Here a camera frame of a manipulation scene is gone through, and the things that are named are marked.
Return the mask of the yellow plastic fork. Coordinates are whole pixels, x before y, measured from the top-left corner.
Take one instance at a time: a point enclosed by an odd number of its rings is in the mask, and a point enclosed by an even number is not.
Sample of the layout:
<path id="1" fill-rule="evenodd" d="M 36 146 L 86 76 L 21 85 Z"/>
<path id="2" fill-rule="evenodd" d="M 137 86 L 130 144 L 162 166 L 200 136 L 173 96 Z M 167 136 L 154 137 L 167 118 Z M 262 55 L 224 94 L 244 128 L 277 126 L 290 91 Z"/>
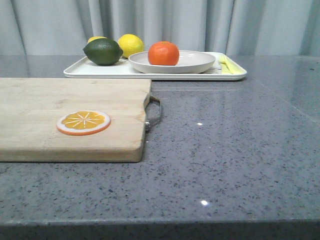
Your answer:
<path id="1" fill-rule="evenodd" d="M 221 67 L 221 73 L 222 74 L 232 74 L 229 65 L 228 65 L 228 61 L 226 59 L 226 56 L 224 54 L 221 54 L 218 58 L 220 67 Z"/>

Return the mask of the white bear print tray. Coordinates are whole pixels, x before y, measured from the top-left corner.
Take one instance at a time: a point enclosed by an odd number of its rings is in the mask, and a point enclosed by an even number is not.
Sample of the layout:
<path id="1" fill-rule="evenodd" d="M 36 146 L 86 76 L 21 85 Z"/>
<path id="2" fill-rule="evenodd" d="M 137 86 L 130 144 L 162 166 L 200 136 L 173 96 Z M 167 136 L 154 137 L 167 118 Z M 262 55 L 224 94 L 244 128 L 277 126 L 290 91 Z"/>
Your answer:
<path id="1" fill-rule="evenodd" d="M 114 65 L 99 66 L 86 56 L 67 67 L 63 73 L 68 78 L 114 78 L 114 79 L 151 79 L 161 81 L 237 81 L 247 76 L 247 71 L 225 54 L 225 58 L 233 61 L 244 70 L 243 74 L 222 74 L 219 56 L 223 53 L 208 52 L 216 57 L 211 68 L 203 73 L 142 73 L 134 69 L 127 59 L 122 58 Z"/>

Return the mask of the dark green lime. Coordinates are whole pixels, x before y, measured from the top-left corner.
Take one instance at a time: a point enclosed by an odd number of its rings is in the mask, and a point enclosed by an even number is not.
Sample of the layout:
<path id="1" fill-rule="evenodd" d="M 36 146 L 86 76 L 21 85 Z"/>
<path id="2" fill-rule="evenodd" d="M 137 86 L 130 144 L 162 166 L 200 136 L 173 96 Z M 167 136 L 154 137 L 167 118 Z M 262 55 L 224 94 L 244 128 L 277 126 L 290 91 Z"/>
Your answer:
<path id="1" fill-rule="evenodd" d="M 100 66 L 114 65 L 123 55 L 119 44 L 109 38 L 98 38 L 87 43 L 83 52 L 90 61 Z"/>

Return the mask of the orange slice toy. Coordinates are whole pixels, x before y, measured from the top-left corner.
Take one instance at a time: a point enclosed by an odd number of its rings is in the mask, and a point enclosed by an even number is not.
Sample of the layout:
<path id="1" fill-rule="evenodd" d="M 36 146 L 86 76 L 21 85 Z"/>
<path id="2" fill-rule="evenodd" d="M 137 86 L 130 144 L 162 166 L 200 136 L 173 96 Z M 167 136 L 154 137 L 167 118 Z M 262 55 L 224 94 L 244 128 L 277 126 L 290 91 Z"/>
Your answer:
<path id="1" fill-rule="evenodd" d="M 111 124 L 108 114 L 97 110 L 80 110 L 62 116 L 56 123 L 59 132 L 69 136 L 99 133 Z"/>

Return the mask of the wooden cutting board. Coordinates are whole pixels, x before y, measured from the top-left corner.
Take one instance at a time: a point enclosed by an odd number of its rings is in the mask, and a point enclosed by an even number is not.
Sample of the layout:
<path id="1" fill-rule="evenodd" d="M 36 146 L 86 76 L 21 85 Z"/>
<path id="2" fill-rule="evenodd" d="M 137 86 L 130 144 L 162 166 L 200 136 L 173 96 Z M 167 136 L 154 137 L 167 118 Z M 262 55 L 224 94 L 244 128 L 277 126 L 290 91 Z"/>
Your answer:
<path id="1" fill-rule="evenodd" d="M 149 79 L 2 78 L 3 162 L 129 162 L 142 158 Z"/>

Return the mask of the grey curtain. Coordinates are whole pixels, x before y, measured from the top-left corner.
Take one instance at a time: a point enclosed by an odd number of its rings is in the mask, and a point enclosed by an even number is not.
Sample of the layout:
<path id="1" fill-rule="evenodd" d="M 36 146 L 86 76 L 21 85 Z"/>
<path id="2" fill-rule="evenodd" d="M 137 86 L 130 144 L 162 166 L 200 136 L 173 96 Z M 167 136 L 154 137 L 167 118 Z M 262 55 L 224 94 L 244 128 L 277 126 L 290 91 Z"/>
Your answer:
<path id="1" fill-rule="evenodd" d="M 146 47 L 227 55 L 319 56 L 317 0 L 3 0 L 2 55 L 81 55 L 87 40 L 124 34 Z"/>

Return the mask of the orange mandarin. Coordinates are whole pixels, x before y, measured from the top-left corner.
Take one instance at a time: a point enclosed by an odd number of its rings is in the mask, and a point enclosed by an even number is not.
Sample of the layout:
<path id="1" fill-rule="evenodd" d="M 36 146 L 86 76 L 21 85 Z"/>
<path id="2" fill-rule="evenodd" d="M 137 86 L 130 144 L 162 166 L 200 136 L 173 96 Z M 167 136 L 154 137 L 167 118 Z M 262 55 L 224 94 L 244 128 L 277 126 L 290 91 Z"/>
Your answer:
<path id="1" fill-rule="evenodd" d="M 149 48 L 147 56 L 151 65 L 175 66 L 179 61 L 180 52 L 174 43 L 159 41 Z"/>

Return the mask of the yellow plastic utensil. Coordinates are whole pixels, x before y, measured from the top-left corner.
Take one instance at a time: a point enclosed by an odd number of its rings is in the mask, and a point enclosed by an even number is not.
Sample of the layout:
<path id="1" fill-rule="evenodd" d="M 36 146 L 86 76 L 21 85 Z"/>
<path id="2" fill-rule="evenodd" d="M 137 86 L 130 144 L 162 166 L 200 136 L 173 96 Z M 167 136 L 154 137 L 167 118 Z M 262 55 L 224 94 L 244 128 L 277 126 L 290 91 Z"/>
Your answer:
<path id="1" fill-rule="evenodd" d="M 239 67 L 235 62 L 233 62 L 232 60 L 230 59 L 226 59 L 227 62 L 228 62 L 228 66 L 232 72 L 233 75 L 240 75 L 240 74 L 243 74 L 245 71 Z"/>

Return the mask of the yellow lemon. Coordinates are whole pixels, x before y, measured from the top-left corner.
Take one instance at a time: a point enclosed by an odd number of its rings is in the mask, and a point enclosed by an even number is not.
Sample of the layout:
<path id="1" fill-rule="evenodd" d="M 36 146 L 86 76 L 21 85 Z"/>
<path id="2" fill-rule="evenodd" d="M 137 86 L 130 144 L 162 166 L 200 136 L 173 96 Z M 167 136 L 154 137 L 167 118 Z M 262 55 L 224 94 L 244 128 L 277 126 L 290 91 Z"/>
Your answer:
<path id="1" fill-rule="evenodd" d="M 87 40 L 87 43 L 89 44 L 90 42 L 92 42 L 94 40 L 98 40 L 98 39 L 106 39 L 106 37 L 104 37 L 104 36 L 92 36 Z"/>
<path id="2" fill-rule="evenodd" d="M 133 54 L 143 52 L 145 50 L 144 42 L 134 34 L 124 34 L 118 39 L 118 45 L 123 51 L 122 56 L 128 58 Z"/>

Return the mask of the beige round plate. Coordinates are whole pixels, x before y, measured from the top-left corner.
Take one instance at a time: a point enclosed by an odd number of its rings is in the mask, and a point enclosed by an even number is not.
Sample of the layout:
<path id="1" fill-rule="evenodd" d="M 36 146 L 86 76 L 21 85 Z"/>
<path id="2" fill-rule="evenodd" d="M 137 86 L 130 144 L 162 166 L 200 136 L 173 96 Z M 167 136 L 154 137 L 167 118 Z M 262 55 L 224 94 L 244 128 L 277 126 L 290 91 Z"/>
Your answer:
<path id="1" fill-rule="evenodd" d="M 180 50 L 176 65 L 154 65 L 149 63 L 148 52 L 140 52 L 128 58 L 131 66 L 144 74 L 200 74 L 210 69 L 216 57 L 199 51 Z"/>

